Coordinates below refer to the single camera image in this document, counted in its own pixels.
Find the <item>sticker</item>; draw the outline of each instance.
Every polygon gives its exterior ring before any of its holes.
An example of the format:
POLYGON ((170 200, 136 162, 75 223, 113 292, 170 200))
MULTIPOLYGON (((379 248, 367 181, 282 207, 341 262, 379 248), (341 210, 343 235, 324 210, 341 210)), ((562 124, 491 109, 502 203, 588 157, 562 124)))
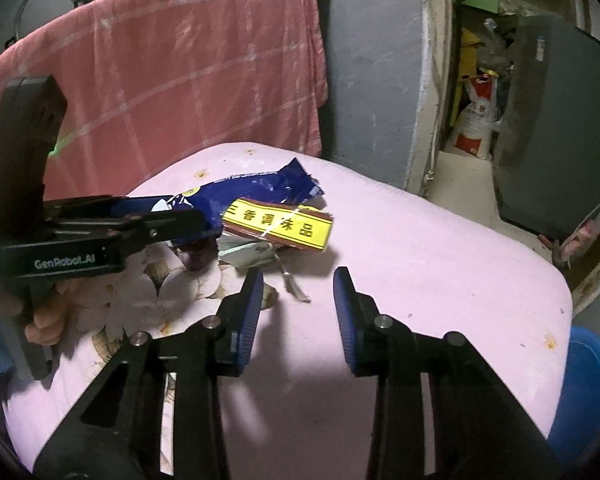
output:
POLYGON ((543 61, 544 60, 544 44, 546 41, 542 36, 538 36, 538 42, 536 43, 536 60, 543 61))
POLYGON ((236 234, 323 251, 333 218, 315 207, 266 204, 240 198, 227 208, 222 223, 236 234))
POLYGON ((188 191, 185 191, 184 193, 181 193, 181 195, 182 196, 192 196, 192 195, 195 195, 199 191, 200 191, 200 186, 197 186, 197 187, 193 187, 193 188, 189 189, 188 191))

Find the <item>blue bucket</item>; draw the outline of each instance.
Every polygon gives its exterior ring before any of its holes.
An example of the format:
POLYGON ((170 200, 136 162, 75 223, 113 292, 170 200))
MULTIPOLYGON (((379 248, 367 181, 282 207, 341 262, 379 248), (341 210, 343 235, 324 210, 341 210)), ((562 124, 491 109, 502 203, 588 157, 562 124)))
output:
POLYGON ((572 465, 600 431, 600 339, 589 330, 571 328, 564 382, 549 444, 572 465))

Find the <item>checkered pink cloth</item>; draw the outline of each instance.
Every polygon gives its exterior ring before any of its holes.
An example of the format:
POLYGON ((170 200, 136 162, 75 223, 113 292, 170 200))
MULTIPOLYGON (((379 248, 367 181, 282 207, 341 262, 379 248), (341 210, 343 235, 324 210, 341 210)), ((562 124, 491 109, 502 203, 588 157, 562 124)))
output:
POLYGON ((320 152, 327 97, 316 0, 97 0, 0 56, 69 101, 46 198, 130 190, 203 148, 320 152))

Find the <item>dark gray appliance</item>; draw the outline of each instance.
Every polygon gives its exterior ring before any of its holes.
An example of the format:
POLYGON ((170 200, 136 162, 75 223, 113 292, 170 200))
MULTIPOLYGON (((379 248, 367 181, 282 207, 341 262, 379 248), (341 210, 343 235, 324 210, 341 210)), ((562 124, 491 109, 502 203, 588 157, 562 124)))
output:
POLYGON ((600 204, 600 42, 553 16, 520 19, 494 150, 500 216, 564 239, 600 204))

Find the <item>tiled floor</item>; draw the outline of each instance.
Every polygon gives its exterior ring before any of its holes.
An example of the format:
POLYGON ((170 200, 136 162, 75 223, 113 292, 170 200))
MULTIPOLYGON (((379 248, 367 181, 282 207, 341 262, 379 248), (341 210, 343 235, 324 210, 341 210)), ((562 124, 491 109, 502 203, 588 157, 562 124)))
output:
POLYGON ((440 152, 428 199, 444 209, 519 241, 551 261, 551 251, 534 234, 500 219, 490 161, 440 152))

